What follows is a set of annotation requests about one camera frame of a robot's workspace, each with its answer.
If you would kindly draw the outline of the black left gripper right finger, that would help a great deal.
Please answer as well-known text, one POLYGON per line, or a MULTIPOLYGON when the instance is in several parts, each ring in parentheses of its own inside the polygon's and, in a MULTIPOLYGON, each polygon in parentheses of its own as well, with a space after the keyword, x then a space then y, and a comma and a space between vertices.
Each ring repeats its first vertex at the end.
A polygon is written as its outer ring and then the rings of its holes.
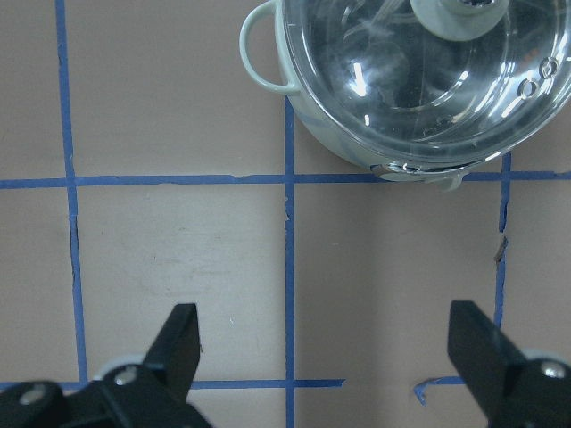
POLYGON ((451 303, 447 351, 490 427, 570 425, 570 364, 519 349, 471 300, 451 303))

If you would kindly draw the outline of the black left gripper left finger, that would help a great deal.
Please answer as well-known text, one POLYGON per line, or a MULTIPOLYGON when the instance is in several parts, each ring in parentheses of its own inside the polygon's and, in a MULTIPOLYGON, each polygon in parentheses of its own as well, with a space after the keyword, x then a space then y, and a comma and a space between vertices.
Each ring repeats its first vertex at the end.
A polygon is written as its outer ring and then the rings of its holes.
POLYGON ((102 412, 94 427, 198 427, 186 403, 200 361, 194 303, 177 304, 141 358, 120 358, 97 383, 102 412))

